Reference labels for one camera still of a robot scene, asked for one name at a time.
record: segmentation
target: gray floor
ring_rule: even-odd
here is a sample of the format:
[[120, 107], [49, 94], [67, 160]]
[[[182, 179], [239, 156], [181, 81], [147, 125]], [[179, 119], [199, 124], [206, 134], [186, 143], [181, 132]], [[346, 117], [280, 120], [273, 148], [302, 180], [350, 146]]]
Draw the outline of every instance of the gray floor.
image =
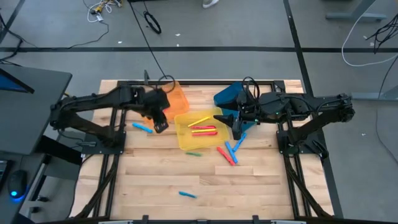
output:
[[[302, 47], [341, 47], [353, 22], [327, 21], [325, 14], [349, 11], [358, 2], [290, 0]], [[0, 12], [5, 20], [8, 20], [16, 4], [17, 1], [0, 1]], [[141, 2], [133, 6], [138, 11], [144, 10]], [[294, 46], [282, 1], [221, 0], [207, 10], [201, 8], [200, 0], [149, 1], [147, 6], [163, 30], [162, 35], [156, 35], [145, 27], [145, 20], [139, 16], [148, 41], [154, 47], [176, 47], [177, 44], [180, 47]], [[397, 8], [396, 1], [385, 0], [377, 1], [369, 11], [385, 13], [389, 21]], [[146, 46], [127, 4], [120, 9], [114, 8], [111, 14], [105, 12], [103, 17], [109, 24], [109, 34], [97, 43], [82, 47]], [[370, 47], [370, 41], [363, 36], [370, 36], [386, 22], [358, 24], [346, 47]], [[68, 47], [98, 38], [106, 27], [87, 22], [86, 8], [80, 0], [72, 3], [27, 0], [11, 30], [39, 47]], [[14, 47], [16, 44], [17, 40], [7, 35], [0, 47]], [[388, 41], [383, 47], [398, 47], [397, 39]], [[155, 52], [155, 55], [165, 73], [175, 78], [243, 78], [250, 75], [263, 79], [302, 79], [295, 53]], [[391, 56], [393, 54], [346, 54], [351, 63], [374, 62]], [[378, 91], [391, 64], [350, 67], [339, 53], [305, 53], [304, 59], [316, 96]], [[68, 91], [74, 95], [98, 91], [102, 79], [142, 78], [145, 69], [151, 77], [160, 76], [149, 52], [19, 53], [11, 61], [26, 67], [72, 73]], [[398, 65], [395, 64], [385, 90], [398, 84], [397, 72]], [[381, 138], [398, 156], [395, 147], [398, 143], [395, 138], [398, 107], [396, 103], [354, 101], [354, 108], [356, 115], [351, 122], [330, 124], [324, 129], [344, 216], [398, 222], [398, 213], [395, 212], [398, 167], [379, 143], [375, 132], [378, 109]], [[83, 116], [90, 118], [92, 113]], [[42, 215], [41, 218], [56, 220], [64, 216], [54, 213]]]

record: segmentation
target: wooden tabletop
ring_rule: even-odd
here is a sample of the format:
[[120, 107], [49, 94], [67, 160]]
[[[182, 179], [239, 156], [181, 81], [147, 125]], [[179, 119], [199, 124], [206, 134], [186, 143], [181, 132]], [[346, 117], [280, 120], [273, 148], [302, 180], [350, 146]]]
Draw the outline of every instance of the wooden tabletop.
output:
[[[117, 80], [103, 80], [99, 92], [106, 93], [116, 84]], [[285, 85], [287, 93], [303, 92], [300, 80], [285, 80]], [[200, 111], [214, 107], [213, 96], [226, 86], [182, 85], [182, 88], [190, 111]], [[261, 86], [261, 93], [270, 90], [267, 85]], [[96, 110], [93, 121], [104, 126], [109, 124], [110, 116], [111, 109]], [[253, 215], [259, 215], [260, 219], [293, 218], [283, 157], [275, 136], [276, 124], [261, 124], [247, 130], [248, 136], [236, 153], [239, 163], [231, 167], [216, 146], [193, 150], [202, 153], [202, 157], [186, 155], [178, 147], [173, 122], [161, 134], [147, 134], [133, 128], [132, 122], [142, 123], [142, 118], [129, 111], [112, 219], [140, 220], [143, 215], [149, 215], [151, 220], [250, 220]], [[229, 142], [234, 146], [236, 141], [230, 136]], [[326, 212], [333, 214], [318, 156], [302, 154], [300, 158], [308, 190]], [[72, 216], [82, 210], [95, 192], [101, 163], [102, 156], [95, 155], [81, 168]], [[197, 198], [183, 197], [178, 191]], [[108, 191], [105, 192], [102, 211]], [[298, 189], [296, 194], [300, 214], [304, 215]]]

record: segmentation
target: black metal frame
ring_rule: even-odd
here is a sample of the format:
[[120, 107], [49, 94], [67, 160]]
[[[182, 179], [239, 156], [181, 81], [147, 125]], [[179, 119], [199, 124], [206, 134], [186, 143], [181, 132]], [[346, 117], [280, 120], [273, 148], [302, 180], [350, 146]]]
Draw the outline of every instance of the black metal frame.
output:
[[[150, 85], [155, 85], [159, 82], [162, 83], [167, 83], [170, 80], [149, 80], [147, 84]], [[240, 80], [178, 80], [181, 85], [230, 85], [233, 82], [240, 81]], [[276, 80], [276, 81], [262, 81], [259, 80], [257, 81], [259, 85], [269, 85], [271, 87], [271, 91], [285, 91], [285, 86], [284, 86], [284, 81], [283, 80]], [[134, 80], [134, 81], [128, 81], [128, 80], [122, 80], [118, 81], [118, 85], [143, 85], [144, 81], [143, 80]], [[124, 127], [125, 121], [126, 121], [126, 110], [122, 110], [121, 114], [121, 119], [120, 119], [120, 128]], [[111, 124], [115, 124], [116, 120], [116, 114], [117, 110], [112, 111], [111, 115]], [[284, 127], [281, 124], [278, 124], [278, 132], [283, 131]], [[325, 145], [325, 139], [323, 137], [322, 132], [317, 133], [317, 138], [318, 140]], [[372, 221], [366, 221], [366, 220], [346, 220], [338, 218], [338, 217], [333, 217], [333, 218], [317, 218], [317, 217], [312, 217], [311, 215], [311, 209], [310, 209], [310, 204], [312, 205], [318, 205], [316, 204], [316, 201], [313, 199], [311, 196], [310, 192], [306, 189], [305, 187], [305, 181], [303, 177], [303, 171], [302, 171], [302, 166], [301, 166], [301, 161], [300, 161], [300, 155], [296, 154], [294, 155], [294, 161], [295, 161], [295, 174], [297, 175], [292, 175], [293, 167], [292, 163], [290, 162], [290, 158], [287, 156], [284, 157], [284, 164], [285, 164], [285, 169], [286, 169], [286, 174], [287, 174], [287, 183], [289, 186], [289, 194], [290, 194], [290, 199], [291, 199], [291, 204], [292, 204], [292, 211], [294, 215], [294, 220], [296, 221], [303, 221], [307, 223], [369, 223], [373, 224], [375, 222]], [[82, 210], [81, 213], [79, 213], [75, 218], [67, 219], [67, 220], [62, 220], [62, 221], [57, 221], [57, 222], [48, 222], [45, 224], [65, 224], [65, 223], [98, 223], [98, 222], [103, 222], [103, 221], [110, 221], [110, 215], [111, 215], [111, 207], [113, 204], [113, 193], [114, 193], [114, 187], [116, 183], [116, 173], [118, 169], [118, 164], [119, 164], [119, 154], [114, 155], [113, 157], [113, 163], [111, 165], [111, 168], [108, 173], [106, 173], [106, 170], [108, 168], [108, 162], [109, 162], [109, 155], [105, 154], [103, 156], [103, 162], [101, 166], [101, 173], [99, 175], [99, 182], [98, 182], [98, 188], [89, 203], [86, 205], [86, 207]], [[333, 196], [337, 194], [337, 192], [333, 192], [336, 190], [336, 186], [334, 185], [335, 182], [334, 180], [328, 180], [330, 177], [328, 177], [328, 174], [326, 173], [326, 169], [329, 169], [331, 171], [331, 167], [326, 167], [330, 166], [330, 161], [323, 161], [322, 162], [323, 167], [325, 169], [325, 177], [326, 181], [328, 183], [328, 189], [330, 192], [331, 196], [331, 201], [332, 201], [332, 206], [333, 210], [336, 212], [341, 211], [340, 207], [340, 202], [337, 201], [333, 203], [334, 199]], [[106, 199], [106, 208], [105, 208], [105, 214], [103, 216], [99, 216], [100, 213], [100, 205], [101, 205], [101, 195], [106, 188], [106, 186], [109, 184], [109, 192], [108, 192], [108, 198]], [[301, 216], [299, 212], [299, 206], [297, 203], [297, 196], [295, 193], [295, 184], [299, 188], [302, 194], [303, 198], [303, 205], [304, 205], [304, 211], [305, 211], [305, 216]], [[88, 215], [90, 214], [91, 210], [93, 210], [93, 217], [88, 218]], [[255, 223], [255, 224], [260, 224], [260, 223], [274, 223], [272, 220], [260, 220], [258, 215], [253, 215], [252, 220], [149, 220], [149, 217], [147, 215], [143, 215], [142, 220], [131, 220], [133, 223], [141, 223], [141, 224], [148, 224], [148, 223], [158, 223], [158, 224], [168, 224], [168, 223], [178, 223], [178, 224], [227, 224], [227, 223], [234, 223], [234, 224], [248, 224], [248, 223]]]

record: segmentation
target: yellow bin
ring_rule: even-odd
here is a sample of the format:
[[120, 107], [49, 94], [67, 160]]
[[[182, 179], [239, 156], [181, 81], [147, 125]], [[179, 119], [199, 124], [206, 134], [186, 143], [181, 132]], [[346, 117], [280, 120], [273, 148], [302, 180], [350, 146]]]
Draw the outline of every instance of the yellow bin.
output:
[[[212, 108], [191, 113], [176, 115], [174, 117], [175, 129], [177, 131], [178, 144], [182, 150], [192, 150], [208, 146], [221, 145], [229, 140], [229, 132], [227, 126], [213, 118], [213, 115], [222, 115], [221, 108]], [[195, 126], [216, 126], [217, 135], [214, 136], [192, 136], [192, 128], [188, 125], [205, 117], [210, 119], [196, 124]]]

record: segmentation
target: blue bin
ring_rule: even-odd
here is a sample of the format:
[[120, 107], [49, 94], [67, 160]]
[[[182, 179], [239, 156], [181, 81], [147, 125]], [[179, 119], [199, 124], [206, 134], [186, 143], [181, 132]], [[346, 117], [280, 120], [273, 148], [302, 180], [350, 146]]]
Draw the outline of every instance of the blue bin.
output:
[[[220, 104], [220, 103], [228, 103], [231, 102], [238, 94], [239, 92], [243, 90], [242, 89], [242, 83], [241, 82], [234, 82], [232, 83], [229, 87], [227, 87], [225, 90], [217, 93], [214, 96], [214, 104]], [[230, 115], [233, 114], [234, 117], [237, 117], [238, 112], [233, 111], [233, 110], [228, 110], [228, 109], [221, 109], [223, 111], [223, 115]], [[251, 126], [255, 125], [255, 122], [247, 122], [242, 126], [242, 131], [245, 132], [247, 129], [249, 129]]]

